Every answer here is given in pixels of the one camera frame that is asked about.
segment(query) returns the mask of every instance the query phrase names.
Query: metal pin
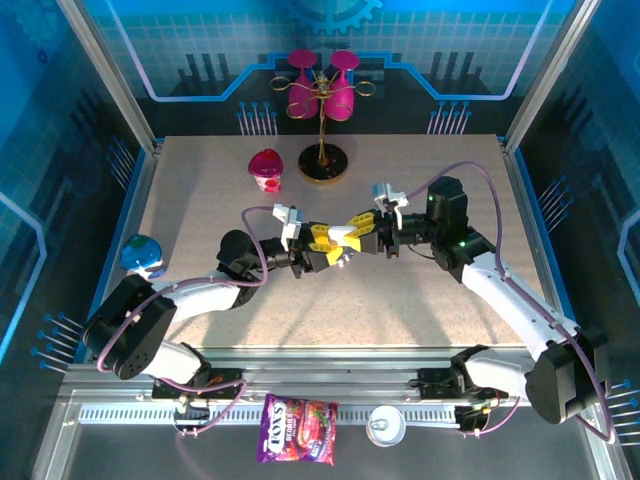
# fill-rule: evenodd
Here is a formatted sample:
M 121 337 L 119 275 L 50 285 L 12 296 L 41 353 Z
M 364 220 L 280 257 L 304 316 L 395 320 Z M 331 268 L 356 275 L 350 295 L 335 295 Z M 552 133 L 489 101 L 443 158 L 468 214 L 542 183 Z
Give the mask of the metal pin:
M 628 402 L 625 403 L 616 403 L 615 405 L 609 405 L 609 409 L 611 408 L 620 408 L 620 407 L 626 407 L 626 406 L 632 406 L 633 408 L 638 408 L 638 405 L 640 405 L 638 403 L 638 400 L 635 398 L 632 398 L 631 400 L 629 400 Z
M 612 386 L 611 390 L 613 390 L 614 388 L 622 388 L 622 387 L 631 388 L 631 380 L 625 378 L 622 383 L 619 383 L 618 385 Z
M 65 357 L 70 358 L 71 360 L 73 360 L 73 355 L 67 353 L 67 352 L 63 352 L 62 350 L 59 350 L 57 348 L 55 348 L 53 345 L 51 345 L 50 343 L 47 343 L 45 350 L 47 351 L 47 353 L 57 353 L 58 355 L 64 355 Z
M 464 114 L 464 122 L 462 122 L 462 128 L 460 129 L 460 135 L 464 134 L 464 131 L 467 128 L 467 122 L 469 121 L 469 117 L 471 116 L 471 112 L 466 112 Z
M 436 111 L 435 110 L 431 110 L 431 112 L 429 113 L 429 125 L 427 125 L 427 135 L 431 134 L 431 125 L 433 125 L 433 119 L 436 116 Z
M 76 347 L 72 347 L 72 346 L 71 346 L 71 345 L 69 345 L 68 343 L 64 343 L 64 342 L 62 342 L 62 341 L 60 341 L 60 340 L 57 340 L 57 339 L 55 339 L 55 338 L 53 338 L 53 337 L 50 337 L 49 335 L 46 335 L 46 334 L 44 333 L 44 330 L 39 330 L 39 331 L 38 331 L 38 335 L 37 335 L 37 337 L 38 337 L 38 340 L 47 339 L 47 340 L 52 341 L 53 343 L 57 343 L 57 344 L 58 344 L 58 345 L 60 345 L 61 347 L 68 348 L 69 350 L 75 350 L 75 349 L 76 349 Z
M 449 112 L 442 112 L 442 120 L 440 120 L 440 128 L 438 128 L 438 135 L 442 134 L 442 126 L 445 119 L 449 116 Z
M 562 184 L 562 182 L 565 181 L 566 178 L 567 178 L 566 175 L 562 175 L 558 183 L 556 183 L 551 190 L 549 190 L 546 194 L 540 195 L 540 198 L 538 199 L 538 205 L 542 205 L 542 202 L 544 202 L 552 193 L 554 193 L 558 189 L 558 187 Z
M 122 167 L 119 167 L 111 157 L 108 157 L 108 160 L 111 164 L 111 174 L 119 179 L 124 185 L 126 185 L 128 183 L 127 175 L 122 171 Z
M 74 322 L 69 317 L 65 316 L 64 312 L 58 312 L 58 320 L 65 320 L 65 321 L 69 322 L 71 325 L 75 325 L 76 327 L 78 327 L 80 329 L 84 328 L 78 322 Z
M 44 321 L 47 322 L 47 323 L 48 322 L 55 323 L 56 325 L 58 325 L 59 327 L 64 328 L 68 332 L 75 333 L 76 335 L 80 335 L 80 332 L 78 332 L 75 328 L 67 327 L 64 323 L 59 322 L 57 320 L 54 320 L 53 317 L 51 315 L 49 315 L 48 313 L 45 314 Z
M 56 357 L 52 357 L 51 355 L 47 355 L 46 353 L 39 352 L 36 347 L 33 347 L 31 349 L 31 356 L 35 357 L 36 355 L 40 355 L 41 357 L 46 358 L 48 360 L 53 360 L 54 362 L 62 363 L 63 365 L 69 365 L 68 362 L 65 362 L 64 360 L 60 360 L 59 358 L 56 358 Z
M 66 338 L 67 340 L 70 340 L 72 342 L 78 343 L 78 340 L 75 338 L 70 337 L 69 335 L 65 335 L 64 333 L 62 333 L 58 327 L 53 327 L 51 329 L 51 333 L 53 333 L 54 336 L 61 336 L 62 338 Z
M 457 134 L 458 131 L 460 130 L 460 126 L 462 125 L 462 119 L 464 118 L 464 112 L 466 112 L 468 106 L 469 106 L 468 100 L 465 100 L 464 102 L 462 102 L 462 112 L 460 112 L 460 118 L 458 118 L 458 125 L 456 125 L 456 131 L 454 132 L 455 134 Z
M 265 109 L 265 118 L 267 119 L 267 127 L 269 127 L 269 133 L 268 135 L 273 135 L 273 133 L 271 132 L 271 115 L 269 114 L 269 102 L 264 101 L 262 102 L 262 106 Z
M 249 135 L 249 122 L 247 121 L 247 111 L 244 109 L 244 107 L 247 104 L 244 102 L 240 102 L 238 103 L 238 105 L 240 105 L 240 108 L 242 109 L 242 117 L 244 118 L 244 128 L 247 131 L 247 135 Z
M 118 159 L 118 165 L 124 168 L 128 175 L 131 175 L 133 173 L 133 167 L 129 164 L 124 155 L 122 155 L 122 152 L 117 152 L 113 143 L 109 144 L 109 150 L 111 150 L 112 155 Z
M 551 183 L 549 184 L 549 186 L 545 189 L 544 192 L 542 192 L 540 194 L 540 196 L 538 197 L 538 202 L 540 202 L 541 199 L 544 198 L 544 196 L 549 193 L 549 190 L 551 190 L 553 188 L 553 186 L 556 184 L 557 180 L 555 179 L 555 177 L 551 180 Z
M 458 119 L 460 117 L 460 112 L 453 112 L 453 116 L 455 118 L 453 119 L 453 122 L 451 122 L 451 128 L 449 129 L 449 132 L 447 132 L 449 135 L 453 135 L 456 123 L 458 122 Z
M 556 199 L 553 202 L 547 203 L 544 207 L 542 207 L 542 216 L 545 215 L 545 212 L 549 212 L 550 209 L 552 209 L 556 203 L 558 203 L 561 199 L 562 199 L 562 195 L 565 193 L 569 193 L 571 191 L 571 188 L 569 188 L 569 186 L 564 187 L 564 191 L 561 192 Z
M 111 175 L 113 176 L 113 178 L 116 179 L 116 182 L 118 182 L 118 185 L 120 185 L 122 189 L 126 192 L 127 187 L 124 186 L 124 183 L 122 183 L 122 180 L 120 180 L 120 177 L 118 176 L 118 174 L 116 173 L 113 167 L 111 167 Z
M 560 200 L 560 203 L 555 207 L 552 208 L 549 212 L 547 212 L 547 214 L 544 216 L 543 220 L 544 223 L 550 223 L 549 220 L 551 220 L 552 218 L 555 219 L 555 217 L 557 216 L 558 212 L 563 211 L 562 207 L 565 206 L 564 200 Z
M 253 123 L 253 112 L 247 112 L 247 117 L 249 117 L 249 125 L 251 125 L 251 135 L 256 134 L 256 126 Z
M 560 190 L 555 190 L 551 195 L 549 195 L 547 198 L 541 201 L 539 203 L 540 211 L 546 209 L 551 204 L 551 202 L 557 199 L 560 195 L 562 195 L 562 192 Z
M 278 112 L 271 112 L 271 118 L 273 118 L 273 131 L 274 135 L 278 135 L 278 122 L 276 122 L 276 117 L 278 116 Z
M 564 204 L 564 202 L 560 202 L 560 210 L 555 210 L 555 213 L 553 214 L 554 217 L 546 223 L 553 222 L 561 213 L 563 213 L 567 208 L 569 208 L 569 205 L 573 205 L 574 202 L 575 202 L 575 199 L 573 197 L 569 199 L 566 205 Z
M 258 123 L 258 102 L 251 102 L 251 107 L 253 108 L 253 113 L 255 115 L 256 123 L 258 124 L 258 135 L 260 135 L 260 123 Z
M 436 133 L 436 128 L 438 128 L 438 121 L 440 120 L 440 113 L 442 113 L 442 107 L 444 107 L 446 104 L 447 102 L 445 102 L 444 100 L 441 100 L 440 102 L 438 102 L 438 105 L 440 105 L 440 108 L 438 108 L 438 113 L 436 113 L 436 123 L 433 125 L 432 133 Z
M 62 370 L 61 368 L 58 367 L 54 367 L 52 365 L 49 365 L 45 360 L 40 360 L 40 368 L 41 369 L 45 369 L 48 368 L 50 370 L 55 370 L 56 372 L 60 372 L 60 373 L 67 373 L 66 371 Z
M 626 397 L 627 395 L 633 395 L 634 393 L 640 393 L 640 389 L 631 390 L 630 392 L 619 393 L 617 395 L 611 395 L 610 397 L 607 397 L 607 398 L 611 400 L 612 398 Z
M 453 109 L 456 108 L 457 104 L 458 102 L 455 100 L 451 102 L 451 110 L 449 110 L 449 115 L 447 116 L 447 124 L 444 126 L 444 133 L 447 133 L 447 130 L 449 129 L 449 122 L 451 122 L 451 119 L 453 118 Z
M 556 220 L 556 221 L 555 221 L 555 223 L 554 223 L 553 225 L 550 225 L 550 226 L 549 226 L 549 228 L 547 229 L 547 232 L 548 232 L 548 233 L 553 232 L 553 231 L 556 229 L 556 227 L 557 227 L 558 225 L 560 225 L 560 224 L 562 223 L 562 221 L 563 221 L 565 218 L 567 218 L 568 216 L 569 216 L 569 212 L 567 212 L 567 211 L 565 210 L 565 212 L 562 214 L 562 216 L 561 216 L 558 220 Z
M 125 148 L 124 140 L 116 141 L 116 145 L 118 145 L 118 148 L 120 149 L 120 151 L 129 160 L 129 163 L 131 164 L 131 166 L 134 167 L 136 165 L 136 159 L 133 158 L 133 156 L 131 155 L 131 152 L 127 148 Z
M 267 127 L 264 124 L 264 112 L 260 112 L 259 116 L 260 116 L 260 123 L 262 124 L 262 134 L 266 135 L 267 134 Z
M 640 417 L 635 422 L 616 423 L 616 427 L 630 427 L 631 425 L 640 425 Z
M 640 411 L 634 410 L 633 412 L 616 413 L 615 415 L 611 415 L 611 418 L 626 417 L 628 415 L 633 415 L 634 413 L 640 414 Z
M 242 128 L 242 112 L 236 112 L 236 117 L 238 117 L 238 125 L 240 125 L 240 133 L 244 136 L 244 128 Z

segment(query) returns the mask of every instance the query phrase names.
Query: gear graphic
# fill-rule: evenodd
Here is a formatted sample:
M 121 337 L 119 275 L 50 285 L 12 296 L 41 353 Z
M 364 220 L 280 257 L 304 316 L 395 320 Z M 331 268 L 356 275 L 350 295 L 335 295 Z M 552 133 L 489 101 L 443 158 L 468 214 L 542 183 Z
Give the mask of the gear graphic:
M 372 10 L 382 6 L 380 0 L 282 0 L 282 8 L 300 28 L 311 27 L 313 34 L 325 31 L 347 33 L 349 27 L 359 28 L 363 20 L 370 20 Z
M 29 39 L 38 46 L 52 41 L 60 26 L 54 0 L 13 0 L 9 9 Z

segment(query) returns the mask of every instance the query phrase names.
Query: pink wine glass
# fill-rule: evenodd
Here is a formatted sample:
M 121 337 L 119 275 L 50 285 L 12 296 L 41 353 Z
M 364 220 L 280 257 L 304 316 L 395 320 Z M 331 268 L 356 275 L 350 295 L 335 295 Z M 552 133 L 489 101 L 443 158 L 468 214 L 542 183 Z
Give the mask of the pink wine glass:
M 318 99 L 311 91 L 313 84 L 306 72 L 316 60 L 316 54 L 304 48 L 294 50 L 287 58 L 290 65 L 300 69 L 300 76 L 295 81 L 298 85 L 292 85 L 289 90 L 288 114 L 294 118 L 307 119 L 318 113 Z
M 327 99 L 325 105 L 325 112 L 330 119 L 343 122 L 353 114 L 355 94 L 347 80 L 347 71 L 353 70 L 359 64 L 358 56 L 347 50 L 338 50 L 331 55 L 331 65 L 340 70 L 340 73 L 329 87 L 329 90 L 335 93 Z

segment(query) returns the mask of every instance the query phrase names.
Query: yellow plastic part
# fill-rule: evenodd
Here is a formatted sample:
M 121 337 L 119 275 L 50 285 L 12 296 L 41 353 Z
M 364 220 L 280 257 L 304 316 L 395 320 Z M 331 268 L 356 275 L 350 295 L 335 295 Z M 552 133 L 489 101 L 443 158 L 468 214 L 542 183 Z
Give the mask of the yellow plastic part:
M 375 225 L 371 224 L 367 227 L 363 227 L 363 228 L 359 228 L 357 230 L 354 230 L 351 233 L 347 233 L 344 236 L 344 241 L 347 242 L 347 244 L 353 248 L 356 252 L 361 252 L 362 251 L 362 244 L 360 242 L 360 237 L 362 237 L 363 235 L 366 235 L 368 233 L 373 232 L 373 229 L 375 228 Z
M 309 248 L 314 252 L 324 252 L 327 256 L 327 262 L 329 265 L 333 265 L 338 261 L 338 259 L 342 256 L 344 252 L 342 247 L 337 247 L 334 245 L 323 245 L 319 243 L 311 243 L 309 244 Z
M 375 220 L 375 216 L 371 212 L 363 213 L 362 215 L 356 215 L 347 225 L 351 227 L 356 227 L 358 229 L 363 227 L 368 227 L 369 225 L 373 225 L 373 221 Z
M 330 225 L 313 225 L 311 227 L 311 235 L 315 243 L 320 245 L 329 245 L 329 228 Z

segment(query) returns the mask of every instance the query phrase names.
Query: candy bag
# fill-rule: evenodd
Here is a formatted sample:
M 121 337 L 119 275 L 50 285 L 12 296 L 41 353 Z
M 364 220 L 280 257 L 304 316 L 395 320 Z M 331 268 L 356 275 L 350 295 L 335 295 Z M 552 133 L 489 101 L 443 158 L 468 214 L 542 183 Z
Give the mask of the candy bag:
M 257 460 L 333 465 L 338 404 L 268 393 L 260 425 Z

